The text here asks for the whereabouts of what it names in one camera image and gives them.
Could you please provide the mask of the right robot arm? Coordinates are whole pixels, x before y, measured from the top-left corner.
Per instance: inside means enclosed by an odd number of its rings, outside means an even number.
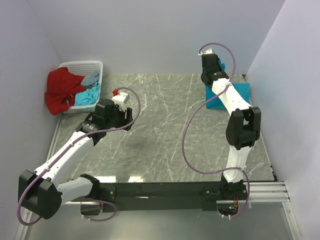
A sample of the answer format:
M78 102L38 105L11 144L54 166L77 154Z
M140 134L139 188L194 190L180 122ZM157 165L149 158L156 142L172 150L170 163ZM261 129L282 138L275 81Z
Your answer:
M243 172L249 152L260 138L261 110L245 101L231 83L216 55L211 49L199 54L202 64L202 82L218 96L227 112L226 140L229 154L226 167L221 174L219 193L226 200L244 190Z

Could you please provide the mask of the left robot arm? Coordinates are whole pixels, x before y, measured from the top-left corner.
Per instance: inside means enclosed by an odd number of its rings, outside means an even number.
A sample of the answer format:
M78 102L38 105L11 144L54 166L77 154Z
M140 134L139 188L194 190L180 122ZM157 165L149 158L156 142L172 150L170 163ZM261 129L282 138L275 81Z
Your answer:
M128 101L129 96L123 92L100 100L55 155L34 171L25 170L19 176L18 214L25 208L47 220L66 202L80 197L88 201L102 199L100 181L89 174L65 183L61 180L107 132L130 130L133 117Z

